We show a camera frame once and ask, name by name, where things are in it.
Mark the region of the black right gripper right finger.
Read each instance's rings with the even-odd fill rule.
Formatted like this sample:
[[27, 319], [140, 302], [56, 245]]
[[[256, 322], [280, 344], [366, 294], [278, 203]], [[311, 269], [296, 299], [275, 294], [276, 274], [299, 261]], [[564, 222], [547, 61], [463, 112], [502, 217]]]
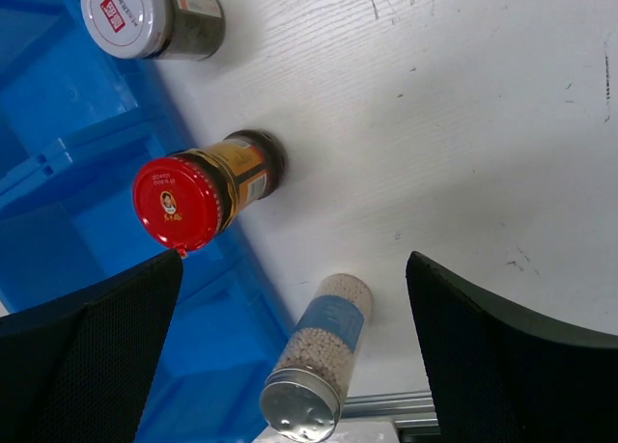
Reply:
[[616, 441], [616, 336], [532, 311], [419, 252], [406, 278], [444, 441]]

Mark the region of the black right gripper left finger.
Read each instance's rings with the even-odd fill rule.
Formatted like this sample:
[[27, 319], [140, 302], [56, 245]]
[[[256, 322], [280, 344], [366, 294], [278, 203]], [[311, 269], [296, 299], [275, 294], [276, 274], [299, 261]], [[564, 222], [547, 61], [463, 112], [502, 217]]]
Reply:
[[168, 250], [2, 317], [2, 441], [133, 441], [182, 279]]

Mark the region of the red lid sauce jar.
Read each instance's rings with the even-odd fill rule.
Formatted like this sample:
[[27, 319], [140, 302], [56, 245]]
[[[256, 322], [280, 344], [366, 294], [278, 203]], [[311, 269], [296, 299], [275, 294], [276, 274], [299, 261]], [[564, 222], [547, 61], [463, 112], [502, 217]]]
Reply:
[[287, 154], [278, 139], [262, 129], [242, 129], [205, 148], [146, 163], [133, 180], [133, 208], [150, 236], [186, 254], [272, 194], [286, 168]]

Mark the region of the silver lid peppercorn jar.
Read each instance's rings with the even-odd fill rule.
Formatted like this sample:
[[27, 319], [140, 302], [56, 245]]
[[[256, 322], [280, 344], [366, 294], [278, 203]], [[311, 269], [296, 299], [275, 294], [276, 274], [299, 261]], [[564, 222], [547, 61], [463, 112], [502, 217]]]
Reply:
[[294, 442], [324, 442], [332, 435], [372, 311], [373, 296], [360, 279], [323, 279], [261, 393], [272, 429]]

